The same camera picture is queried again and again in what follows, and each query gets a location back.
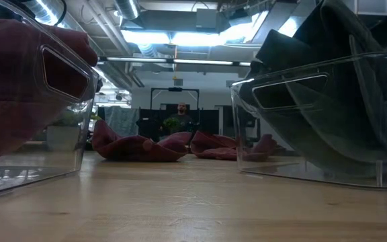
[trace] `plastic bin handle cutout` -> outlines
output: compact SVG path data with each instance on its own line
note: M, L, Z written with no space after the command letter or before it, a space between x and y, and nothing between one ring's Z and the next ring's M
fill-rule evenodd
M68 102L81 102L89 87L89 75L47 45L41 47L44 84Z
M261 109L271 111L312 106L315 102L314 98L310 102L297 104L290 93L291 85L302 85L321 93L327 84L329 75L328 73L315 73L314 75L291 79L282 76L280 78L278 81L267 81L252 88L253 97Z

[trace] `pile of red fabric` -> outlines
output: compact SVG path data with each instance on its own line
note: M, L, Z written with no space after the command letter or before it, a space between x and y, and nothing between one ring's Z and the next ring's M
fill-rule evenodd
M54 26L45 28L87 64L96 65L97 55L90 49L86 33ZM53 87L64 87L80 94L82 100L94 95L94 91L85 92L85 85L90 83L79 80L73 68L61 64L54 56L43 56L40 49L43 45L62 55L66 53L59 43L31 25L0 19L0 156L19 148L71 105L38 88L45 86L45 71L52 75Z
M185 144L190 133L182 132L168 136L158 143L143 136L121 137L103 120L95 123L92 145L102 157L117 161L176 161L187 154Z
M154 143L143 136L121 137L104 121L95 124L92 145L102 157L118 161L176 161L187 154L186 144L191 137L190 132L178 132L165 140ZM191 141L191 151L199 158L224 159L236 161L237 142L225 136L196 132ZM250 150L243 151L243 159L265 161L273 153L277 143L270 134Z
M237 142L221 135L196 132L191 141L191 151L199 158L237 160ZM274 152L277 142L272 135L265 134L261 140L249 150L244 150L241 155L244 160L265 161Z

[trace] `green plant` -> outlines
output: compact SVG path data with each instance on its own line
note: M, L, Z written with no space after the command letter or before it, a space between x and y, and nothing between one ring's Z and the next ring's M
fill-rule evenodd
M92 114L92 115L91 115L91 119L92 119L92 120L101 120L102 118L99 117L99 116L96 115L96 114Z
M83 121L82 113L65 110L50 126L77 127Z
M164 120L164 126L169 130L178 130L180 128L180 121L176 118L168 118Z

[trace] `wooden table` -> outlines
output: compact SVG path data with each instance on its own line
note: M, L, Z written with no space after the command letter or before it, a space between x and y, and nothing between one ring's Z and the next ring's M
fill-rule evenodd
M239 173L232 161L109 163L0 196L0 241L387 241L387 190Z

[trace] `man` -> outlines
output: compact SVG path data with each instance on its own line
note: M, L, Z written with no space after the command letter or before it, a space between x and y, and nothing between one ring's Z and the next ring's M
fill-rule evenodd
M179 121L180 126L176 132L181 132L186 130L186 125L192 122L192 118L186 114L186 104L179 103L177 107L178 112L176 114L171 115L169 118L175 118Z

